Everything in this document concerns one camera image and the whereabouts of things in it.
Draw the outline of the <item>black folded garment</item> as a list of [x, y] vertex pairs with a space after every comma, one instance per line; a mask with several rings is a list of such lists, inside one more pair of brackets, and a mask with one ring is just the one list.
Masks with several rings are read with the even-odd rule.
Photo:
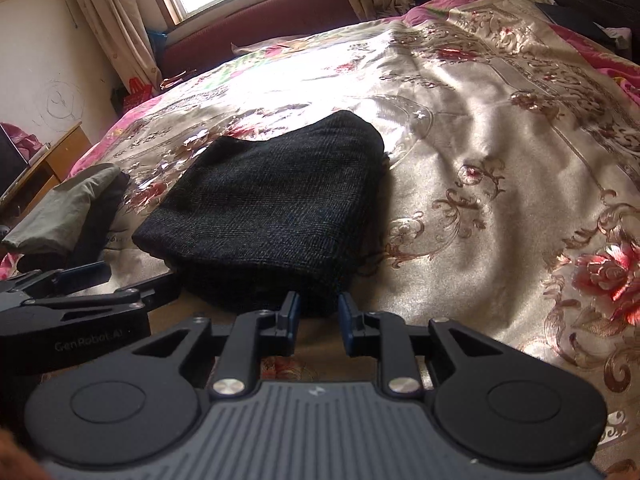
[[124, 197], [128, 182], [128, 174], [122, 172], [122, 175], [117, 177], [93, 203], [78, 242], [71, 252], [66, 255], [55, 252], [20, 254], [21, 258], [18, 260], [17, 270], [26, 273], [32, 270], [68, 269], [72, 266], [82, 266], [98, 260], [106, 244], [107, 233]]

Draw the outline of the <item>dark grey checked pants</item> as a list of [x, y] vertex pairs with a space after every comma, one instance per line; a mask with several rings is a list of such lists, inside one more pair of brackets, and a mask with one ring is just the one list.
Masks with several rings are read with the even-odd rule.
[[378, 197], [382, 136], [348, 110], [265, 141], [222, 136], [132, 234], [185, 290], [240, 314], [290, 292], [324, 318], [349, 288]]

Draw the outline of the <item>pink floral quilt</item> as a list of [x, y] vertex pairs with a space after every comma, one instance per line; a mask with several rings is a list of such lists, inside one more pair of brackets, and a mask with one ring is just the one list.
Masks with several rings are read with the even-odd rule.
[[614, 54], [577, 32], [551, 24], [554, 32], [570, 44], [584, 60], [599, 73], [614, 80], [634, 104], [640, 105], [640, 67], [638, 64]]

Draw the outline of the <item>beige window curtain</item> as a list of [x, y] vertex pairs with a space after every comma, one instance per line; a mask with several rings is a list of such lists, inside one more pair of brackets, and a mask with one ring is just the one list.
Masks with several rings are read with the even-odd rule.
[[77, 0], [96, 41], [123, 84], [134, 78], [157, 89], [162, 74], [139, 0]]

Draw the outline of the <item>maroon padded bench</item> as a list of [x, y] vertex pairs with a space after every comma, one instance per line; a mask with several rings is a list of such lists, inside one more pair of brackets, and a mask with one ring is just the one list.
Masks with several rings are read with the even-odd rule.
[[230, 61], [234, 47], [289, 36], [309, 36], [356, 24], [348, 0], [266, 0], [214, 21], [165, 48], [160, 71], [166, 78], [206, 72]]

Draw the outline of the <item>floral satin bedspread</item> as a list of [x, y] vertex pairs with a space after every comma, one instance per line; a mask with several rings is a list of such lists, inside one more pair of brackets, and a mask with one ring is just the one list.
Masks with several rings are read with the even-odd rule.
[[132, 234], [210, 144], [348, 110], [382, 136], [348, 292], [404, 319], [424, 387], [384, 396], [338, 313], [215, 399], [236, 318], [185, 290], [149, 336], [43, 374], [1, 369], [6, 479], [634, 479], [639, 105], [544, 0], [431, 0], [269, 41], [137, 106], [70, 176], [129, 182], [87, 295], [175, 272]]

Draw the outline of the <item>wooden side cabinet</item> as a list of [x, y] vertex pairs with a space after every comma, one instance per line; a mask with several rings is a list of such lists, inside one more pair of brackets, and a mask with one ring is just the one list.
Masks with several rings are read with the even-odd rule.
[[47, 147], [1, 197], [1, 223], [13, 228], [61, 182], [92, 143], [78, 122], [55, 144]]

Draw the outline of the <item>black monitor screen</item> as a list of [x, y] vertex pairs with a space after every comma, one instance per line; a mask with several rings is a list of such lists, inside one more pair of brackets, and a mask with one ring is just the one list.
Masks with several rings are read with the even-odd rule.
[[3, 195], [27, 169], [28, 162], [0, 126], [0, 195]]

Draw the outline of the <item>red plastic bag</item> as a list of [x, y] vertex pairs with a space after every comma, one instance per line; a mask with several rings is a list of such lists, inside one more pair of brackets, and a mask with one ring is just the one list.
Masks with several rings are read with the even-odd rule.
[[122, 100], [122, 111], [129, 112], [133, 108], [151, 99], [154, 88], [152, 84], [145, 84], [138, 77], [129, 79], [129, 93]]

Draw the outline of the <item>pink cloth on cabinet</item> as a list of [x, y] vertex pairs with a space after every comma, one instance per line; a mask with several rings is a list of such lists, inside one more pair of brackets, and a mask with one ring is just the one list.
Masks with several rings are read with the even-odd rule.
[[27, 133], [16, 125], [8, 124], [7, 122], [2, 122], [1, 125], [23, 158], [28, 162], [34, 160], [43, 148], [43, 144], [39, 139], [34, 134]]

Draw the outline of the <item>grey green folded garment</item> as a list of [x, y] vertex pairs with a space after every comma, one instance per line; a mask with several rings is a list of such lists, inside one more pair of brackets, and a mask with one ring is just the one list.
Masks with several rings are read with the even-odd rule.
[[47, 192], [1, 245], [22, 255], [68, 254], [78, 242], [93, 203], [121, 175], [114, 164], [94, 165], [75, 174]]

